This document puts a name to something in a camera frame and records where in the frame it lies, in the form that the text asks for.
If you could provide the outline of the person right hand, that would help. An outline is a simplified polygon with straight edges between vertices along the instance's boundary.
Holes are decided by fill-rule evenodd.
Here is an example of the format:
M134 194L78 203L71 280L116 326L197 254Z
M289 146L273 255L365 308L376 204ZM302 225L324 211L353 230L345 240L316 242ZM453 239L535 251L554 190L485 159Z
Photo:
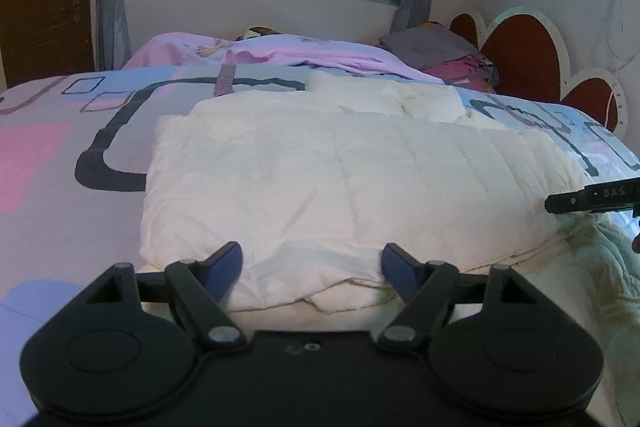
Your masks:
M640 234L638 234L632 241L632 250L636 254L640 254Z

